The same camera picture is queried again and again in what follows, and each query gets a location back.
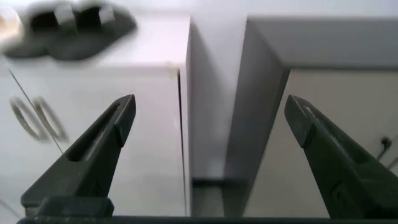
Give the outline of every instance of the metal handle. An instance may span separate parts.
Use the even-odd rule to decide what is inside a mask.
[[[17,118],[18,122],[21,124],[21,126],[25,129],[25,131],[30,134],[34,139],[43,141],[46,140],[47,137],[44,133],[44,131],[40,128],[40,124],[38,121],[35,120],[34,115],[29,111],[28,107],[19,99],[19,98],[13,98],[10,100],[10,105],[12,108],[12,111],[15,114],[15,117]],[[39,133],[36,133],[27,123],[25,120],[24,115],[22,114],[22,111],[30,118],[30,120],[37,126],[37,129],[39,130]]]
[[[51,110],[49,105],[45,102],[43,98],[36,98],[33,101],[33,106],[36,110],[37,116],[43,123],[44,127],[46,130],[50,133],[51,137],[53,137],[56,140],[59,141],[66,141],[67,140],[67,135],[63,131],[62,125],[60,124],[60,121],[57,119],[55,116],[54,112]],[[51,117],[52,121],[54,124],[57,126],[58,132],[56,132],[50,125],[49,121],[47,120],[44,110],[47,112],[47,114]]]

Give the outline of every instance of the floor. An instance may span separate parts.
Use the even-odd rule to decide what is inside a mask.
[[[219,187],[193,188],[193,217],[224,217],[223,196]]]

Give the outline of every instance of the white wall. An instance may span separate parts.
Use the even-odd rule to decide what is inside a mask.
[[[0,0],[25,6],[38,0]],[[247,14],[396,17],[396,0],[113,0],[134,10],[191,12],[193,171],[220,178],[231,126]]]

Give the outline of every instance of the cabinet door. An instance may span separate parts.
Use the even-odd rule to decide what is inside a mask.
[[[305,153],[286,122],[284,108],[288,95],[309,101],[376,157],[381,152],[382,137],[398,135],[398,73],[342,70],[290,73],[246,215],[327,217]]]
[[[6,69],[0,70],[0,102],[0,217],[2,223],[16,223],[25,215],[21,195],[61,152],[44,132],[29,101]],[[30,135],[23,124],[38,138]]]
[[[16,77],[32,101],[41,97],[52,111],[47,113],[49,122],[55,132],[62,129],[67,136],[57,140],[63,150],[114,100],[134,94],[136,118],[109,192],[114,214],[185,214],[176,70],[104,68],[32,73],[37,75],[16,72]]]

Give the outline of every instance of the black shoe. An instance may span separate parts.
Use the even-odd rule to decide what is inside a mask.
[[[47,6],[37,10],[31,9],[28,16],[27,24],[25,25],[24,40],[7,50],[4,54],[9,58],[36,58],[48,54],[47,46],[50,42],[54,41],[63,31],[70,29],[66,21],[61,25],[55,15],[55,11],[62,4]]]
[[[84,60],[95,56],[132,32],[136,23],[128,12],[110,5],[95,5],[76,12],[76,29],[59,36],[48,46],[57,60]]]

